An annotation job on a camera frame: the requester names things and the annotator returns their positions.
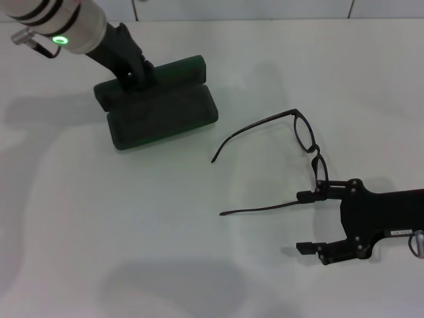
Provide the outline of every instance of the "green indicator light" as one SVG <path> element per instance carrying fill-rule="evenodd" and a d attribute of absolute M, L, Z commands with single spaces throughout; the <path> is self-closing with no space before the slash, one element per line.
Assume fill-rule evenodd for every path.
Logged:
<path fill-rule="evenodd" d="M 57 44 L 67 44 L 69 42 L 69 40 L 64 36 L 55 36 L 52 40 Z"/>

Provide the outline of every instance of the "white tabletop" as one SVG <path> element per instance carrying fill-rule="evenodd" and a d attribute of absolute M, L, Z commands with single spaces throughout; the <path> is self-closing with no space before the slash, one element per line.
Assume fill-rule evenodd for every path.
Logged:
<path fill-rule="evenodd" d="M 407 238 L 323 266 L 296 242 L 345 238 L 339 203 L 239 207 L 312 189 L 287 109 L 311 123 L 330 178 L 424 187 L 424 21 L 129 23 L 160 65 L 202 54 L 219 121 L 115 150 L 85 56 L 47 60 L 0 25 L 0 317 L 417 317 L 424 262 Z"/>

